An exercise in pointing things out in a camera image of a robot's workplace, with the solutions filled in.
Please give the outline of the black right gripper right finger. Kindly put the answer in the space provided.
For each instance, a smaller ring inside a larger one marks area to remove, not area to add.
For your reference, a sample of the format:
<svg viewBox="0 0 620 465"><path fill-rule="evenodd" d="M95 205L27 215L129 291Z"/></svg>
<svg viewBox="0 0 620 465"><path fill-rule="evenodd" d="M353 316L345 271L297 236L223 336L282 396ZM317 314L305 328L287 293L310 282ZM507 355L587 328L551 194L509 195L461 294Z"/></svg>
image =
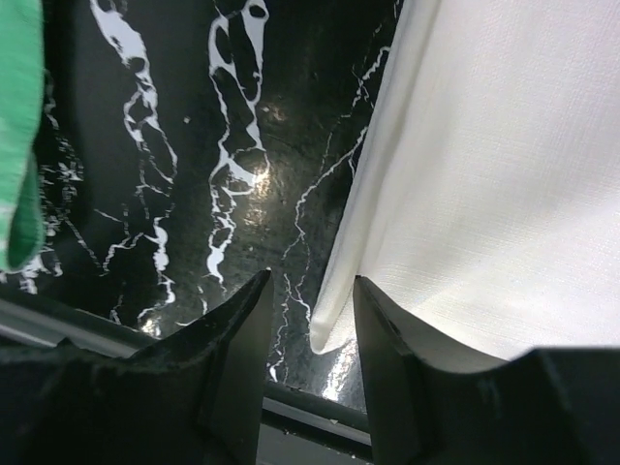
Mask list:
<svg viewBox="0 0 620 465"><path fill-rule="evenodd" d="M476 388L503 361L409 314L366 277L354 285L356 337L378 464L520 464Z"/></svg>

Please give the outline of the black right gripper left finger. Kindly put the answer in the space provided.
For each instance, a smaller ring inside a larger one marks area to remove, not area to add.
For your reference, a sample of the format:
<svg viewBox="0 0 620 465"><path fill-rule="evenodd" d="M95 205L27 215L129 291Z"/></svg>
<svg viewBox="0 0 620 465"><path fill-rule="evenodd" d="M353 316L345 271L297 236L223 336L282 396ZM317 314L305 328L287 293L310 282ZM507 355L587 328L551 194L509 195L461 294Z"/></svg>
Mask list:
<svg viewBox="0 0 620 465"><path fill-rule="evenodd" d="M253 464L263 411L273 282L261 270L226 302L134 361L155 371L156 424L197 464Z"/></svg>

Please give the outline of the white cloth napkin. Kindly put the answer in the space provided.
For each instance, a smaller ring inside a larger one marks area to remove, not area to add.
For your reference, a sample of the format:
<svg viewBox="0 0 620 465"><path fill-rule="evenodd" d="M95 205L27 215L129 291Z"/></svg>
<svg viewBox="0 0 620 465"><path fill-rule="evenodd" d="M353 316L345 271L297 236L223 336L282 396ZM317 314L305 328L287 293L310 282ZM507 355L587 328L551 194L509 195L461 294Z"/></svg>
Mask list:
<svg viewBox="0 0 620 465"><path fill-rule="evenodd" d="M309 326L353 285L509 359L619 342L619 5L407 1Z"/></svg>

